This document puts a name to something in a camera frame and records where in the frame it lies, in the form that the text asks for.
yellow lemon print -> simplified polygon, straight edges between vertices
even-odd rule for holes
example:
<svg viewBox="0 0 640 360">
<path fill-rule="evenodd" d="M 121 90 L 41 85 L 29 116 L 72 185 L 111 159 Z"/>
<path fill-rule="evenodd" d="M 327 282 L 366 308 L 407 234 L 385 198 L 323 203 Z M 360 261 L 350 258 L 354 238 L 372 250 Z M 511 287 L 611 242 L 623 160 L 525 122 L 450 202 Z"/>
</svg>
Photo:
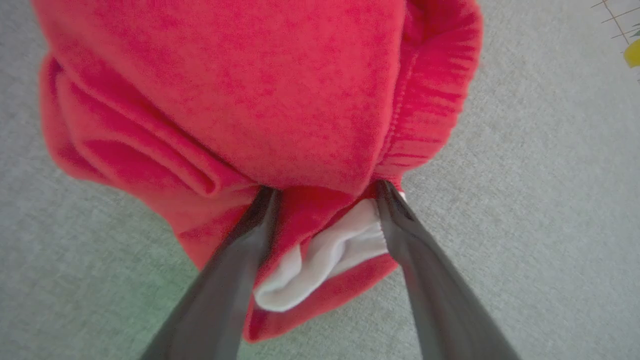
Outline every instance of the yellow lemon print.
<svg viewBox="0 0 640 360">
<path fill-rule="evenodd" d="M 640 37 L 640 31 L 631 35 L 631 37 Z M 640 66 L 640 39 L 632 42 L 627 50 L 625 50 L 623 56 L 627 61 L 629 67 Z"/>
</svg>

red velvet cloth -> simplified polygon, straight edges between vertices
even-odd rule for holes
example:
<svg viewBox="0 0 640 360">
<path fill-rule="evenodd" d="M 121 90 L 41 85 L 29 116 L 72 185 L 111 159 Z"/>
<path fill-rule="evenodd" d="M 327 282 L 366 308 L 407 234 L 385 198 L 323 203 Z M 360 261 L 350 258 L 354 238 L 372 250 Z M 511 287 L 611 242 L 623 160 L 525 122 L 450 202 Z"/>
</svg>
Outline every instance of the red velvet cloth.
<svg viewBox="0 0 640 360">
<path fill-rule="evenodd" d="M 159 3 L 33 0 L 45 141 L 71 176 L 162 215 L 198 268 L 259 184 L 284 190 L 258 282 L 372 181 L 440 150 L 481 46 L 473 0 Z M 244 336 L 283 334 L 395 266 L 369 260 L 284 313 L 252 304 Z"/>
</svg>

gray surface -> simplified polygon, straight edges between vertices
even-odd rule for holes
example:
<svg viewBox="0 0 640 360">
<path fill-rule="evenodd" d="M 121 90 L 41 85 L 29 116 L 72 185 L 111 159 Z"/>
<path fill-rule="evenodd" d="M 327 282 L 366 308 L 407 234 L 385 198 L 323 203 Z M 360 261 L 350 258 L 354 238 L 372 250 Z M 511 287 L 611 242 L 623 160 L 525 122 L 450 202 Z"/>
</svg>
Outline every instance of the gray surface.
<svg viewBox="0 0 640 360">
<path fill-rule="evenodd" d="M 466 113 L 410 202 L 524 359 L 637 359 L 640 86 L 581 0 L 483 5 Z M 0 359 L 135 359 L 195 271 L 159 217 L 49 161 L 31 18 L 0 3 Z M 403 286 L 240 358 L 418 359 Z"/>
</svg>

yellow object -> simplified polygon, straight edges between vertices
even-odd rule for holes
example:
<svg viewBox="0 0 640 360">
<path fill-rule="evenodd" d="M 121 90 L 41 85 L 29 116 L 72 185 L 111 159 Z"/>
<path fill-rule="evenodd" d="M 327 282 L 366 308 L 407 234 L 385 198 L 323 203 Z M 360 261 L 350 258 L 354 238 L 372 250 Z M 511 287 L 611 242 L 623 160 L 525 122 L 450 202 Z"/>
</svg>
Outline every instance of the yellow object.
<svg viewBox="0 0 640 360">
<path fill-rule="evenodd" d="M 632 42 L 623 55 L 629 67 L 640 66 L 640 39 Z"/>
</svg>

white lining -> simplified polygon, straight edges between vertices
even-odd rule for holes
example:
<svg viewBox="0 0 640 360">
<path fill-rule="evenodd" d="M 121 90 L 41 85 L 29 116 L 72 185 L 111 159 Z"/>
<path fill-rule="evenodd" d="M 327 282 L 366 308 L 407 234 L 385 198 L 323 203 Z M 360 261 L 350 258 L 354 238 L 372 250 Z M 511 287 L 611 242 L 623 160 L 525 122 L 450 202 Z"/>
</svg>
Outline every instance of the white lining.
<svg viewBox="0 0 640 360">
<path fill-rule="evenodd" d="M 255 301 L 268 311 L 287 311 L 327 279 L 386 252 L 375 200 L 361 200 L 311 239 L 304 261 L 299 245 L 286 253 L 278 268 L 254 290 Z"/>
</svg>

